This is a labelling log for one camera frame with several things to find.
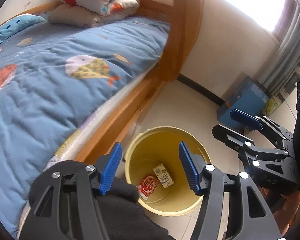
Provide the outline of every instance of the blue box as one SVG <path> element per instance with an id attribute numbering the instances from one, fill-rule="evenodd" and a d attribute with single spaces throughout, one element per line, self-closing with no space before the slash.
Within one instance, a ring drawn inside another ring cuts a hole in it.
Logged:
<path id="1" fill-rule="evenodd" d="M 240 129 L 243 125 L 231 119 L 230 111 L 238 109 L 255 116 L 261 112 L 268 100 L 252 78 L 246 77 L 229 100 L 217 110 L 218 121 L 233 129 Z"/>

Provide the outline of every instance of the blue quilt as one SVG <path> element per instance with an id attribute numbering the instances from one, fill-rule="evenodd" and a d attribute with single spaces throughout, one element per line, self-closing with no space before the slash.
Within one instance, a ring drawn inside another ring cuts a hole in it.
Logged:
<path id="1" fill-rule="evenodd" d="M 159 59 L 169 24 L 40 23 L 0 45 L 0 221 L 16 237 L 31 183 L 89 115 Z"/>

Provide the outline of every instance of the blue pillow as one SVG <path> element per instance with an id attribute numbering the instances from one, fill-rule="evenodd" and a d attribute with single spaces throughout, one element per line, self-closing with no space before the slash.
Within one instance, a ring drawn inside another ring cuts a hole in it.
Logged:
<path id="1" fill-rule="evenodd" d="M 0 26 L 0 44 L 25 28 L 44 21 L 46 20 L 41 16 L 28 13 L 14 17 Z"/>

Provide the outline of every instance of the yellow plastic trash can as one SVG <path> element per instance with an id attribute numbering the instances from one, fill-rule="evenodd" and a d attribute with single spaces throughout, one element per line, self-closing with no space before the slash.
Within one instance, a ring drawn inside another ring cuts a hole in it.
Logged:
<path id="1" fill-rule="evenodd" d="M 210 164 L 203 145 L 190 133 L 170 126 L 160 126 L 140 133 L 129 145 L 125 154 L 125 177 L 128 183 L 138 186 L 146 174 L 155 176 L 153 169 L 163 164 L 174 184 L 159 185 L 152 195 L 138 202 L 147 210 L 162 216 L 180 216 L 200 206 L 202 198 L 190 189 L 178 155 L 181 141 L 186 141 L 192 153 L 202 155 Z"/>

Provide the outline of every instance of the black baseboard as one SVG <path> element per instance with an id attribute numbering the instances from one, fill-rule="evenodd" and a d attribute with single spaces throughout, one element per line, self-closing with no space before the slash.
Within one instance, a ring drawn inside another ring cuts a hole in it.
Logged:
<path id="1" fill-rule="evenodd" d="M 181 83 L 185 84 L 186 86 L 192 88 L 193 90 L 199 92 L 200 94 L 202 94 L 206 98 L 210 99 L 212 102 L 214 102 L 218 106 L 223 105 L 224 100 L 222 100 L 220 97 L 218 97 L 211 91 L 204 88 L 202 85 L 199 85 L 198 83 L 194 82 L 190 78 L 187 78 L 186 76 L 184 76 L 182 74 L 179 74 L 177 80 L 180 81 Z"/>

